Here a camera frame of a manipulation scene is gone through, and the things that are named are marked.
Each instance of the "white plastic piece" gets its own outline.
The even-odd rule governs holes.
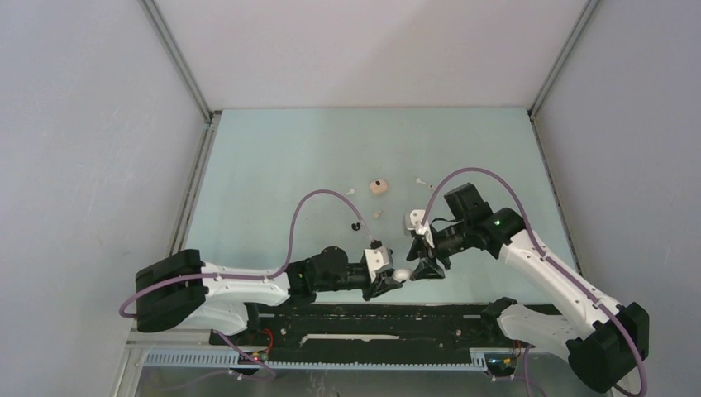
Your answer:
[[[541,259],[541,256],[533,247],[527,231],[523,230],[517,233],[511,237],[511,240],[511,244],[502,247],[499,252],[499,259],[523,273],[539,290],[544,292],[550,298],[552,304],[570,322],[576,336],[585,339],[594,332],[594,323],[597,321],[606,323],[608,321],[608,316],[594,307],[593,303],[576,285],[567,280],[550,263]],[[541,247],[545,246],[537,234],[536,240]],[[620,303],[616,299],[594,288],[593,285],[572,270],[547,247],[544,249],[548,252],[549,257],[562,264],[565,271],[589,289],[600,302],[606,304],[606,307],[613,314],[618,313],[618,305]]]
[[[409,231],[414,231],[416,234],[420,236],[424,236],[426,238],[426,242],[428,243],[431,248],[435,247],[433,245],[433,235],[431,234],[431,225],[427,224],[422,225],[421,220],[423,219],[424,214],[426,213],[426,210],[423,209],[415,209],[411,211],[410,213],[406,214],[404,216],[404,226],[406,227],[407,230]]]
[[[221,269],[205,262],[202,272],[217,273]],[[267,276],[272,273],[271,270],[223,269],[224,274]],[[289,298],[287,274],[267,280],[203,279],[203,285],[208,288],[205,301],[179,327],[216,329],[226,335],[245,330],[248,312],[243,303],[277,306]]]
[[[392,256],[386,246],[373,250],[365,250],[365,260],[368,264],[368,272],[370,273],[370,282],[374,282],[379,272],[385,271],[392,267]]]
[[[389,185],[384,179],[375,179],[370,182],[370,191],[373,194],[385,194],[389,190]]]
[[[502,311],[497,323],[507,338],[538,346],[565,361],[570,355],[565,343],[578,337],[564,316],[545,315],[522,304]]]
[[[412,278],[412,273],[413,270],[411,269],[396,269],[392,273],[392,278],[399,282],[407,281]]]

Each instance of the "white wall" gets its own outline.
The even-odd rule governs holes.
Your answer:
[[[586,0],[160,0],[212,108],[530,106]]]
[[[584,270],[650,313],[655,397],[701,390],[699,37],[698,0],[604,2],[537,121]]]
[[[134,0],[4,2],[0,54],[0,395],[106,395],[203,120]]]

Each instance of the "gray floor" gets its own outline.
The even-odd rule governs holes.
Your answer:
[[[162,392],[143,383],[150,376],[158,385],[180,385],[210,370],[186,368],[147,369],[142,375],[142,397],[192,397],[242,395],[262,397],[402,397],[503,396],[526,395],[522,381],[492,383],[482,372],[451,371],[283,371],[273,382],[242,381],[221,375],[203,380],[184,390]],[[598,393],[589,390],[562,360],[549,355],[529,360],[531,378],[549,397],[587,397]]]

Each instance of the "table surface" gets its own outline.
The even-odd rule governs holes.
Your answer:
[[[425,208],[438,183],[466,166],[484,167],[516,190],[541,238],[563,261],[574,262],[541,153],[524,108],[349,108],[225,110],[207,163],[185,246],[205,261],[251,269],[283,264],[289,224],[299,199],[314,189],[344,194],[359,208],[375,238],[406,262],[411,239],[405,213]],[[370,182],[386,179],[375,196]],[[486,175],[463,174],[444,192],[474,184],[494,211],[515,208],[508,192]],[[382,211],[375,219],[373,213]],[[442,198],[433,217],[451,218]],[[353,231],[355,215],[339,199],[307,201],[295,228],[293,261],[338,246],[358,261],[369,245]],[[503,296],[549,303],[528,280],[488,253],[451,257],[444,280],[407,282],[377,303],[484,303]],[[319,294],[318,302],[362,302],[360,291]]]

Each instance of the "light blue table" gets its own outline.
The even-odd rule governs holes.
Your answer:
[[[437,185],[451,171],[480,166],[503,176],[523,201],[534,228],[564,261],[573,264],[540,151],[523,108],[372,108],[226,110],[217,130],[186,247],[205,261],[242,268],[276,268],[287,251],[289,223],[299,199],[314,189],[350,188],[374,236],[394,250],[395,267],[407,263],[411,240],[403,215],[431,196],[421,178]],[[389,191],[370,192],[386,179]],[[515,208],[506,190],[486,175],[458,176],[446,186],[477,186],[494,211]],[[379,219],[375,211],[382,211]],[[432,217],[450,218],[442,197]],[[308,200],[295,232],[293,261],[326,246],[358,261],[368,246],[351,230],[355,216],[337,198]],[[484,303],[509,296],[546,303],[527,280],[489,254],[453,256],[445,280],[406,283],[375,303]],[[319,302],[362,302],[360,291],[320,294]]]

